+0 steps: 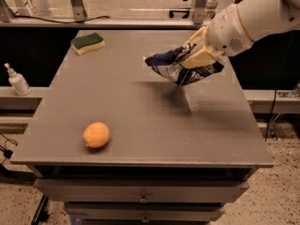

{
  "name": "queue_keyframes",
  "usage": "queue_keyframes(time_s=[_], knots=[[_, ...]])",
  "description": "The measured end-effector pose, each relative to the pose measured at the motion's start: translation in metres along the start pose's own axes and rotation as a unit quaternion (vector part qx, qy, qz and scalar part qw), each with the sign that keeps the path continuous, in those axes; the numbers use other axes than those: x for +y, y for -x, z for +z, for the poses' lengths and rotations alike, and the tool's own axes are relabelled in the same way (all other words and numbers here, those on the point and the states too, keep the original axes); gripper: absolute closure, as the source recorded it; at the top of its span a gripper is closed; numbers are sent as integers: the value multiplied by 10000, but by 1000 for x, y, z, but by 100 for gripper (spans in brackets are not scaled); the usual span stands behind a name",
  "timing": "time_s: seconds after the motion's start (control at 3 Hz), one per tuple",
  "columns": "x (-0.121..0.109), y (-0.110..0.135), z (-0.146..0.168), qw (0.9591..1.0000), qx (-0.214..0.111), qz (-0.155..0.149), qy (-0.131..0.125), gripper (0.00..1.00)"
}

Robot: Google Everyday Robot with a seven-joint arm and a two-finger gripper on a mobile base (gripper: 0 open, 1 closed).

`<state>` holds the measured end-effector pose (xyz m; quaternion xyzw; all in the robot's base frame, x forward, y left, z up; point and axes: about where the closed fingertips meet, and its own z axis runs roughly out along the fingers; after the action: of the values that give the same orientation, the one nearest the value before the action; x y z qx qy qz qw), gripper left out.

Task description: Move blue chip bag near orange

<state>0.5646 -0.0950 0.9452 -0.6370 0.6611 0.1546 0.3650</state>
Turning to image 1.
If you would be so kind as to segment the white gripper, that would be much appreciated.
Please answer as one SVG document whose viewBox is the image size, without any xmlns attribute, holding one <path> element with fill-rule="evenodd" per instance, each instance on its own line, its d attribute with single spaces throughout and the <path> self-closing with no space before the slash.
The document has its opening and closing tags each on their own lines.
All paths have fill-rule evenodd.
<svg viewBox="0 0 300 225">
<path fill-rule="evenodd" d="M 232 4 L 217 13 L 208 28 L 203 26 L 183 44 L 185 50 L 192 51 L 180 58 L 179 63 L 184 68 L 205 67 L 214 64 L 221 52 L 226 56 L 236 56 L 252 45 L 237 5 Z"/>
</svg>

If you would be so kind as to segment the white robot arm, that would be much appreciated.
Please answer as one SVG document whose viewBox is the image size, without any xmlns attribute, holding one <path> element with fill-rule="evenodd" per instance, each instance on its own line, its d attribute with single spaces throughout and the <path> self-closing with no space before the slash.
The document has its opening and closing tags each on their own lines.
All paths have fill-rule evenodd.
<svg viewBox="0 0 300 225">
<path fill-rule="evenodd" d="M 184 68 L 211 65 L 222 56 L 236 56 L 254 42 L 272 34 L 292 31 L 300 25 L 300 0 L 243 0 L 220 12 L 199 29 L 178 59 Z"/>
</svg>

